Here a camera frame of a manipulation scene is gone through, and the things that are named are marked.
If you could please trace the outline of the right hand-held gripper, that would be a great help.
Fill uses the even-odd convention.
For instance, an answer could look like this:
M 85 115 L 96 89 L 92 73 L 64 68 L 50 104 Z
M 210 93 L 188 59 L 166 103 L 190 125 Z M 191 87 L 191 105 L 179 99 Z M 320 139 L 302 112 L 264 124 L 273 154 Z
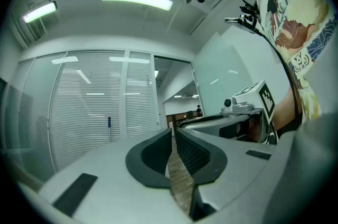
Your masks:
M 260 123 L 258 143 L 266 142 L 271 133 L 271 120 L 275 111 L 275 102 L 266 82 L 262 80 L 249 85 L 232 97 L 235 97 L 237 102 L 247 102 L 253 105 L 253 110 L 242 113 L 226 112 L 224 114 L 188 119 L 180 123 L 179 128 L 192 129 L 205 134 L 220 136 L 220 129 L 228 125 L 229 115 L 247 115 L 249 118 L 258 115 L 257 121 Z

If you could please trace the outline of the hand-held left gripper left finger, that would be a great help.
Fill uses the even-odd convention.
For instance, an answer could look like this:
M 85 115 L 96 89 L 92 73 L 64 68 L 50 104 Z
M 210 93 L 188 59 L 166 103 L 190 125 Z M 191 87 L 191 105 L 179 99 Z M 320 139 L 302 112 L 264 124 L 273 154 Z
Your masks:
M 183 222 L 165 175 L 171 131 L 99 146 L 51 177 L 39 195 L 76 222 Z

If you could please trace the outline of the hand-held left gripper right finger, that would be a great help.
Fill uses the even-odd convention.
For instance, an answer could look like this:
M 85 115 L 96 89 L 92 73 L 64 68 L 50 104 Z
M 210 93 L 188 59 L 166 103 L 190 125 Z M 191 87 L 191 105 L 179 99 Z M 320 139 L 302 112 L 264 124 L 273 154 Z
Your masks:
M 276 148 L 182 128 L 176 131 L 176 146 L 193 179 L 189 216 L 194 221 L 219 211 L 239 196 Z

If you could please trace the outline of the person's right forearm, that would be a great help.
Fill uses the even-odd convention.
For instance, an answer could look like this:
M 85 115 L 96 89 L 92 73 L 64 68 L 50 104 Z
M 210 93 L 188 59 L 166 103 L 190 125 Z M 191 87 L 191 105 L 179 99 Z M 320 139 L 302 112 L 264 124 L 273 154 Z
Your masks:
M 283 133 L 291 132 L 299 128 L 302 123 L 303 109 L 298 90 L 295 88 L 295 96 L 298 105 L 298 115 L 295 115 L 295 104 L 292 89 L 290 88 L 285 98 L 275 107 L 273 124 L 280 138 Z

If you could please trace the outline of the wooden floor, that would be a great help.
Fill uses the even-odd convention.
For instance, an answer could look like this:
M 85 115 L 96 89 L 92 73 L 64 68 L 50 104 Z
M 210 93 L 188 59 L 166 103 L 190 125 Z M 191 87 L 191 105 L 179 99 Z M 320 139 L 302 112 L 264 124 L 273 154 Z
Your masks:
M 175 137 L 172 136 L 172 152 L 168 159 L 166 175 L 171 183 L 171 194 L 178 207 L 187 215 L 190 214 L 193 178 L 184 166 L 176 146 Z

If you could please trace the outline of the person's right hand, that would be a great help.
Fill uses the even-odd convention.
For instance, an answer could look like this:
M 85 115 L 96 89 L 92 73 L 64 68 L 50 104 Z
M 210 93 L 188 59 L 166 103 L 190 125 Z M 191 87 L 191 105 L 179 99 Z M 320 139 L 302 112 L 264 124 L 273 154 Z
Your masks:
M 237 123 L 237 140 L 254 142 L 259 141 L 260 123 L 255 119 L 249 119 Z

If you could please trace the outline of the wide white window blinds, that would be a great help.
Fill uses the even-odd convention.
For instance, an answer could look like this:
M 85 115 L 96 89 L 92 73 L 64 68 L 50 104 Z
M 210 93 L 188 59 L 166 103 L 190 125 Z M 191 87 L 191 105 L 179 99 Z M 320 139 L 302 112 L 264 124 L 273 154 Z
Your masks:
M 119 98 L 123 51 L 70 52 L 53 89 L 49 133 L 55 169 L 120 139 Z

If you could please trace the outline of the narrow white window blinds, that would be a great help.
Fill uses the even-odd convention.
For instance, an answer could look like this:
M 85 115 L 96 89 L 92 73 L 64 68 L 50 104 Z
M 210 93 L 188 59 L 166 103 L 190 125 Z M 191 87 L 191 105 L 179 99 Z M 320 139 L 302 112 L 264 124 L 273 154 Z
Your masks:
M 134 137 L 158 128 L 151 55 L 130 52 L 126 79 L 127 137 Z

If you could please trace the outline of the frosted glass partition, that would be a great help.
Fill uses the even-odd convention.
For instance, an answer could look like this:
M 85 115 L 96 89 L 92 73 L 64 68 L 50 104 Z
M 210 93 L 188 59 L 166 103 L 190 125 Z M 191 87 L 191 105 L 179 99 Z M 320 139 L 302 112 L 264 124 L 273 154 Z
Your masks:
M 48 141 L 51 93 L 64 58 L 57 53 L 17 64 L 5 101 L 4 141 L 9 157 L 45 182 L 54 168 Z

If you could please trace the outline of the black body-worn device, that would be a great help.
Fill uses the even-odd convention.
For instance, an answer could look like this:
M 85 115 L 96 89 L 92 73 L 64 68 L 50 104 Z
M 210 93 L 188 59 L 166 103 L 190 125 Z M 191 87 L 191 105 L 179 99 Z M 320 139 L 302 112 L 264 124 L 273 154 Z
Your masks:
M 239 17 L 226 17 L 224 22 L 250 33 L 256 33 L 258 31 L 257 24 L 260 22 L 260 11 L 257 2 L 255 1 L 253 5 L 245 0 L 242 0 L 242 2 L 243 6 L 239 7 L 242 14 Z

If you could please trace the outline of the person's white printed t-shirt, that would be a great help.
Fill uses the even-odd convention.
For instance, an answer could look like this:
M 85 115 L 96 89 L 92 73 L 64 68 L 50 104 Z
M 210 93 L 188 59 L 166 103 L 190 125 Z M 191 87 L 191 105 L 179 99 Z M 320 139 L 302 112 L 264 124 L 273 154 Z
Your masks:
M 305 75 L 338 28 L 332 0 L 257 0 L 262 33 L 288 66 L 299 92 L 303 121 L 322 113 Z

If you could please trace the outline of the ceiling air vent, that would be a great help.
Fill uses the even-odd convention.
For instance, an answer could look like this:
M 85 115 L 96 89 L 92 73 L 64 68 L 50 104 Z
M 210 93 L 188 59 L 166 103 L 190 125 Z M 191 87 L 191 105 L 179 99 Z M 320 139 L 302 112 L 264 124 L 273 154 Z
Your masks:
M 46 24 L 43 21 L 43 18 L 41 17 L 29 23 L 26 23 L 26 26 L 29 29 L 30 33 L 32 34 L 34 41 L 37 41 L 41 37 L 48 35 Z

